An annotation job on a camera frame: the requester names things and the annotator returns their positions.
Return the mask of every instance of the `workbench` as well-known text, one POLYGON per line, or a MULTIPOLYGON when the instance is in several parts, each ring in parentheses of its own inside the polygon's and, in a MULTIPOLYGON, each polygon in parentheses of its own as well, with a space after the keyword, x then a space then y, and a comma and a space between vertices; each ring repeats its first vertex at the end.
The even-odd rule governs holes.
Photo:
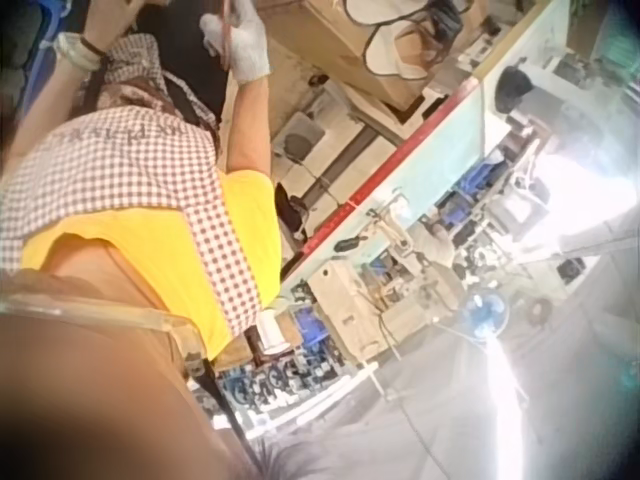
MULTIPOLYGON (((338 241, 357 236, 370 223, 369 210, 380 211, 402 195, 408 208, 396 219, 407 228, 493 150, 503 138, 496 130, 504 116, 493 98, 500 74, 523 57, 542 67, 564 49, 569 7, 570 0, 542 0, 513 27, 473 75, 321 225, 284 279, 281 297, 293 302, 292 288, 336 257, 338 241)), ((368 263, 387 247, 387 240, 375 235, 349 252, 348 259, 355 266, 368 263)))

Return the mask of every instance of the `black object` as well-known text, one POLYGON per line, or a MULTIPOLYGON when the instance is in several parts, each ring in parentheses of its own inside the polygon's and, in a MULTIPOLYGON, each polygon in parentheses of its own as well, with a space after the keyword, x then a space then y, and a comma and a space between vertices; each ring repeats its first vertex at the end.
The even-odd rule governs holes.
POLYGON ((562 262, 556 268, 565 285, 569 285, 573 282, 576 278, 582 275, 586 269, 587 265, 581 258, 570 258, 569 260, 562 262))
POLYGON ((487 15, 480 26, 482 27, 482 30, 492 38, 497 37, 502 31, 502 27, 491 15, 487 15))
POLYGON ((104 57, 106 55, 105 52, 103 52, 102 50, 100 50, 98 47, 96 47, 93 43, 91 43, 89 40, 87 40, 86 38, 84 38, 84 36, 80 37, 80 43, 87 49, 89 50, 91 53, 93 53, 94 55, 97 55, 99 57, 104 57))
POLYGON ((333 251, 336 253, 345 253, 350 252, 360 246, 360 243, 363 240, 366 240, 367 237, 353 237, 347 238, 346 240, 340 240, 333 246, 333 251))
POLYGON ((495 92, 496 110, 509 114, 522 102, 522 97, 533 90, 533 83, 526 73, 517 67, 507 67, 498 80, 495 92))
POLYGON ((302 236, 302 241, 306 242, 308 236, 304 229, 304 223, 306 217, 309 216, 309 209, 304 202, 295 195, 290 197, 281 183, 278 183, 275 188, 275 202, 278 218, 292 234, 299 233, 302 236))

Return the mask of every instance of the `cardboard box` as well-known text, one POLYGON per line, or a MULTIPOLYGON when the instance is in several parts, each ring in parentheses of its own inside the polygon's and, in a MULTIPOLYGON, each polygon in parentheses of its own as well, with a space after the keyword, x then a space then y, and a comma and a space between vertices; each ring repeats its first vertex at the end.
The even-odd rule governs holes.
POLYGON ((353 23, 342 2, 333 0, 257 0, 267 34, 330 77, 405 110, 420 95, 424 81, 380 77, 363 60, 373 27, 353 23))

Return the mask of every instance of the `yellow shirt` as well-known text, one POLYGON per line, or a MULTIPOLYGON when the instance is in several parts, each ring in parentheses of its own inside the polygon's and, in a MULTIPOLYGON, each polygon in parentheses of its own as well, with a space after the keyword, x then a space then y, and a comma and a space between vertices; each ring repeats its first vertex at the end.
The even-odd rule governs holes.
MULTIPOLYGON (((260 301, 280 290, 280 232, 269 178, 253 171, 220 173, 227 212, 256 281, 260 301)), ((155 290, 167 309, 200 329, 209 358, 231 341, 186 218, 177 210, 130 208, 65 218, 28 240, 22 267, 40 269, 64 234, 113 244, 155 290)))

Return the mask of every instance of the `red edge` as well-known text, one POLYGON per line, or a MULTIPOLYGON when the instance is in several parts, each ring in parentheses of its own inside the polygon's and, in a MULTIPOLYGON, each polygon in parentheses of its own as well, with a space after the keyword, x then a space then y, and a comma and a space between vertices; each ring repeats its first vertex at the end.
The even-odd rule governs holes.
POLYGON ((451 112, 453 112, 462 101, 473 92, 479 82, 471 77, 467 79, 455 93, 449 97, 433 115, 418 127, 418 129, 391 154, 391 156, 376 170, 365 182, 356 190, 349 198, 350 202, 338 207, 333 213, 322 223, 316 233, 302 247, 303 257, 298 265, 287 275, 291 276, 300 265, 315 252, 322 243, 342 225, 342 223, 355 211, 355 206, 360 206, 373 191, 384 182, 416 149, 424 142, 429 135, 440 125, 451 112))

